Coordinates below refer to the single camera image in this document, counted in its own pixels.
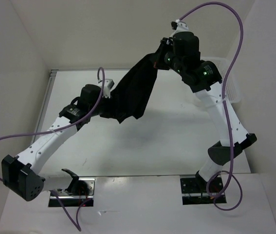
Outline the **black skirt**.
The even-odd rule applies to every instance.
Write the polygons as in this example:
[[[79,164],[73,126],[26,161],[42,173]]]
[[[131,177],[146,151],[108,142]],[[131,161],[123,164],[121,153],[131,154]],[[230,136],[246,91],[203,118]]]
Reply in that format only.
[[[145,55],[120,80],[111,92],[108,118],[122,123],[129,117],[139,119],[144,115],[147,103],[157,79],[154,68],[159,50]]]

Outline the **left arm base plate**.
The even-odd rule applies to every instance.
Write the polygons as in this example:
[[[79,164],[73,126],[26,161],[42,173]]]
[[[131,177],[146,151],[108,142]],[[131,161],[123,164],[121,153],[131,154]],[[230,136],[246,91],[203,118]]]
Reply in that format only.
[[[81,204],[82,207],[93,207],[95,182],[94,177],[80,177],[77,185],[69,191],[58,188],[55,193],[64,207],[79,207]]]

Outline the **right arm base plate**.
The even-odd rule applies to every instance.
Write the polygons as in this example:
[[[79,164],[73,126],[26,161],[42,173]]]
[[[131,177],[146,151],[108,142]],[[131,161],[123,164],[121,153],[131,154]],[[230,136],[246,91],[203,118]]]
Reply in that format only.
[[[194,175],[180,177],[181,193],[183,205],[212,204],[211,198],[206,192],[206,187],[200,187]],[[209,191],[212,195],[223,189],[221,177],[217,177],[211,182]]]

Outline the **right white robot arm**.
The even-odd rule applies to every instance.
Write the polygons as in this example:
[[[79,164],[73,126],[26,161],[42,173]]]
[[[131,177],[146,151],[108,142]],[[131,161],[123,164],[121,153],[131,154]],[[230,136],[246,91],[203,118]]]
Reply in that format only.
[[[220,140],[208,149],[209,158],[196,173],[196,188],[205,192],[212,186],[212,176],[223,165],[236,158],[257,140],[237,117],[231,103],[223,94],[224,81],[217,66],[202,60],[199,39],[191,32],[178,32],[163,38],[157,51],[154,67],[173,70],[181,76],[192,93],[202,102],[215,124]]]

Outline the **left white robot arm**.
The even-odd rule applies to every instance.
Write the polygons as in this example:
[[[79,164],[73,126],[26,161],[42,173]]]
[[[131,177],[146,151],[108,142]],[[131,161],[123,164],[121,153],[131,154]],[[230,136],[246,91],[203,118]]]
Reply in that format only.
[[[35,199],[43,190],[45,178],[39,176],[44,164],[56,150],[76,134],[91,117],[103,113],[114,86],[111,79],[103,88],[87,84],[79,97],[63,108],[54,123],[27,149],[17,156],[7,155],[1,162],[3,184],[25,201]]]

